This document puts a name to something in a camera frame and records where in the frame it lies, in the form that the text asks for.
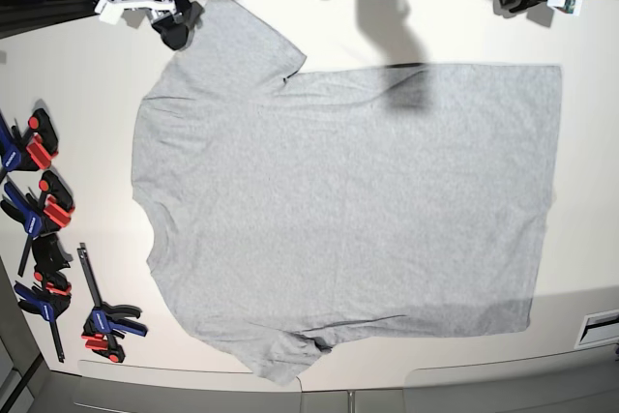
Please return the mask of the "grey T-shirt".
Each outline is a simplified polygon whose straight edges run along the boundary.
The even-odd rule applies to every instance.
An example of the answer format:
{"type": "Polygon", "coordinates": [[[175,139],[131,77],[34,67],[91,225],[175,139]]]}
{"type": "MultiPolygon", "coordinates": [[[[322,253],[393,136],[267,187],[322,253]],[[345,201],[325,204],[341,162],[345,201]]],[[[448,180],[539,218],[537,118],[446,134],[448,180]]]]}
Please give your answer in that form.
{"type": "Polygon", "coordinates": [[[526,330],[561,70],[305,60],[208,0],[139,106],[133,197],[179,325],[281,385],[359,339],[526,330]]]}

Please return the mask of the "top bar clamp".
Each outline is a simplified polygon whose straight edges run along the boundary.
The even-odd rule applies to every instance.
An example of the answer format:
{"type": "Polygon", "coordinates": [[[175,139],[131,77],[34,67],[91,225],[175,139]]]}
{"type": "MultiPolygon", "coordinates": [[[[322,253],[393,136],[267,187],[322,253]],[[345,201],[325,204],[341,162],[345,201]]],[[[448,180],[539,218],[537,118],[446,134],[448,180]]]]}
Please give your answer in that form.
{"type": "Polygon", "coordinates": [[[23,133],[1,117],[1,180],[14,171],[35,172],[51,167],[59,139],[48,113],[37,108],[23,133]]]}

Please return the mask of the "bar clamp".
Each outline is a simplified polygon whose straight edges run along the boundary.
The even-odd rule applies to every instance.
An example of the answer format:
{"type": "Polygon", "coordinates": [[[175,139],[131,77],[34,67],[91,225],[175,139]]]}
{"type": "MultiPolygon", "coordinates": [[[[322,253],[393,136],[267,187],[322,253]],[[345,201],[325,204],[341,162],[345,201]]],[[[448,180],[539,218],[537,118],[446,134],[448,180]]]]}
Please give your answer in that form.
{"type": "Polygon", "coordinates": [[[1,117],[1,180],[14,171],[35,172],[51,167],[59,139],[48,113],[37,108],[23,133],[1,117]]]}
{"type": "Polygon", "coordinates": [[[71,304],[72,286],[61,272],[34,273],[36,283],[31,287],[16,281],[14,292],[18,296],[18,306],[25,312],[40,316],[49,325],[54,349],[60,363],[65,361],[65,353],[57,324],[58,318],[71,304]]]}
{"type": "Polygon", "coordinates": [[[45,170],[39,181],[40,195],[22,193],[7,179],[4,184],[1,209],[12,220],[20,223],[27,235],[17,274],[22,277],[34,240],[55,234],[72,219],[74,198],[64,181],[52,170],[45,170]]]}
{"type": "Polygon", "coordinates": [[[81,338],[87,349],[112,363],[122,364],[126,354],[118,339],[123,339],[126,334],[142,338],[148,334],[148,328],[139,322],[141,309],[134,306],[112,306],[105,302],[84,243],[79,244],[77,254],[93,300],[81,338]]]}

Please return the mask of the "right bar clamp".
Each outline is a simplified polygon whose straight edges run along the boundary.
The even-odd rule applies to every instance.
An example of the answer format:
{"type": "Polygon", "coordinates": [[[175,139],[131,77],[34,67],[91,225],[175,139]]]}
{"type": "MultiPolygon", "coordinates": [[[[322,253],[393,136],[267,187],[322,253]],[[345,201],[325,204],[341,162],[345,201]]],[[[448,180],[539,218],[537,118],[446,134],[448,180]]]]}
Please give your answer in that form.
{"type": "Polygon", "coordinates": [[[123,339],[126,334],[142,338],[148,334],[148,328],[139,322],[141,309],[134,306],[112,306],[105,302],[84,243],[79,244],[77,254],[93,300],[81,338],[87,349],[112,363],[122,364],[126,354],[118,339],[123,339]]]}

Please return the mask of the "white slotted bracket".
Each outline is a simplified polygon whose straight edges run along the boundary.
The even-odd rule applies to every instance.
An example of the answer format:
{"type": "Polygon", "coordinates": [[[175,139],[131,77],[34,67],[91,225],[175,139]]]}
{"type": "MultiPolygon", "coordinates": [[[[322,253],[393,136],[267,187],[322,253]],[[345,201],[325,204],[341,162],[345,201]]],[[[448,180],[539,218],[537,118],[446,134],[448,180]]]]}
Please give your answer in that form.
{"type": "Polygon", "coordinates": [[[577,334],[575,349],[593,348],[618,342],[618,310],[586,315],[577,334]]]}

